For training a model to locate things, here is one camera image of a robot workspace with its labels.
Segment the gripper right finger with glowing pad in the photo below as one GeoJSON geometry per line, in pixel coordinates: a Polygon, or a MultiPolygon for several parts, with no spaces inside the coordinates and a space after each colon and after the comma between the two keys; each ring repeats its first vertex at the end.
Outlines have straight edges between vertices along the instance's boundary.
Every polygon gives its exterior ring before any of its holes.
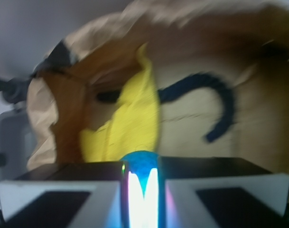
{"type": "Polygon", "coordinates": [[[289,175],[242,158],[158,159],[161,228],[288,228],[289,175]]]}

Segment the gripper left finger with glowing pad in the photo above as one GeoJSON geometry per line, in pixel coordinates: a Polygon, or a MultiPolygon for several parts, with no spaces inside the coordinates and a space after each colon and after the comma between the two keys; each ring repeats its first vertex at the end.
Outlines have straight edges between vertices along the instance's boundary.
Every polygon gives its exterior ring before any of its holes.
{"type": "Polygon", "coordinates": [[[0,182],[7,228],[122,228],[125,164],[48,164],[0,182]]]}

